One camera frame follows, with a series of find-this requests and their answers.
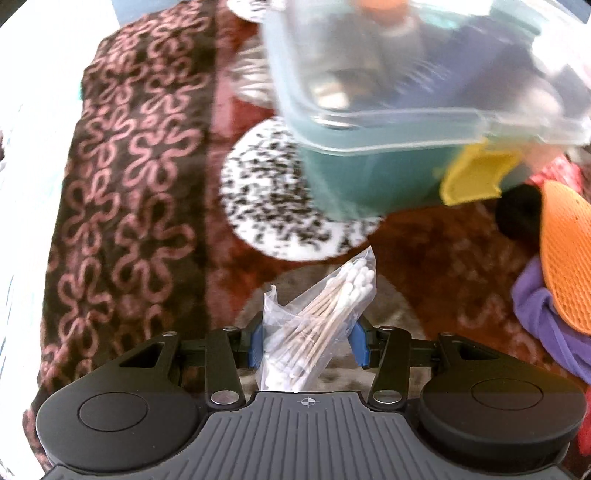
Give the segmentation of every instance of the teal plastic container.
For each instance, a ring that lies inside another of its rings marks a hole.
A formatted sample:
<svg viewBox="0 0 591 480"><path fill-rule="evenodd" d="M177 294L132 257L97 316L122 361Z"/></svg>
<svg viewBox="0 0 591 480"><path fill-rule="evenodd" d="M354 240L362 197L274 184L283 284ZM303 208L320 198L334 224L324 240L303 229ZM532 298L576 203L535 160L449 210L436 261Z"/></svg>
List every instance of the teal plastic container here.
<svg viewBox="0 0 591 480"><path fill-rule="evenodd" d="M559 4L415 0L384 25L362 3L271 2L262 30L277 109L329 218L440 204L470 145L515 156L491 181L503 190L591 140L589 32ZM476 181L478 161L463 175Z"/></svg>

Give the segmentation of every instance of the purple cloth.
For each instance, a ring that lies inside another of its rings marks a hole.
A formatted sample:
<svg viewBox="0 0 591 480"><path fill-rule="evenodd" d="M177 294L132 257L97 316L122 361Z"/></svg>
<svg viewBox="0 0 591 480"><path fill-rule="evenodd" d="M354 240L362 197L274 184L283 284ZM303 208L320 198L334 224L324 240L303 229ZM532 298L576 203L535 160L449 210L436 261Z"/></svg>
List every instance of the purple cloth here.
<svg viewBox="0 0 591 480"><path fill-rule="evenodd" d="M556 312L544 284L540 257L534 257L511 292L515 315L564 369L591 384L591 337L568 326Z"/></svg>

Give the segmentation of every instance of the plastic bag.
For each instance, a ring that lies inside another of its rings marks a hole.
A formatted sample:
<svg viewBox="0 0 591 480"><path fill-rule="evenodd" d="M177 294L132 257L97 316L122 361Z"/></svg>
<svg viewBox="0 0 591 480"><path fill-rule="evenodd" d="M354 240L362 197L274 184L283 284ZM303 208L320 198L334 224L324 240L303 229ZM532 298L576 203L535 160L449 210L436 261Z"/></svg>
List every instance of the plastic bag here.
<svg viewBox="0 0 591 480"><path fill-rule="evenodd" d="M277 289L265 293L264 354L256 373L261 391L310 391L376 293L371 247L286 306Z"/></svg>

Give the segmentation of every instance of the black and white speckled mat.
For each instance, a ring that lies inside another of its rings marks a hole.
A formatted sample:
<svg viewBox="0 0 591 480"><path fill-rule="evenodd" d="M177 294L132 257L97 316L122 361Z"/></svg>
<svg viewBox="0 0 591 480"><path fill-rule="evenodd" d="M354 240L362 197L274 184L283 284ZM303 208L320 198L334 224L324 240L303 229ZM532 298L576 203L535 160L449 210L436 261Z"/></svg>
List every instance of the black and white speckled mat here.
<svg viewBox="0 0 591 480"><path fill-rule="evenodd" d="M253 23L262 23L268 0L228 0L227 5L237 17Z"/></svg>
<svg viewBox="0 0 591 480"><path fill-rule="evenodd" d="M337 257L364 243L381 221L335 222L314 208L296 143L279 117L236 143L222 167L220 198L237 236L282 260Z"/></svg>

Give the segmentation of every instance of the gray ribbed platform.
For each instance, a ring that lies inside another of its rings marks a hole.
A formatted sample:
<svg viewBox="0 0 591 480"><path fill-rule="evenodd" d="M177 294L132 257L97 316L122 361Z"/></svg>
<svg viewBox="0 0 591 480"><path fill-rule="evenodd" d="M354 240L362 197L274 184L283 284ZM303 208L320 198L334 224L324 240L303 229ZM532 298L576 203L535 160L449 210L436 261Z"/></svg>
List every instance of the gray ribbed platform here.
<svg viewBox="0 0 591 480"><path fill-rule="evenodd" d="M47 480L569 480L558 467L489 476L431 453L402 415L368 410L354 393L259 393L240 411L215 413L197 439L166 462L125 475Z"/></svg>

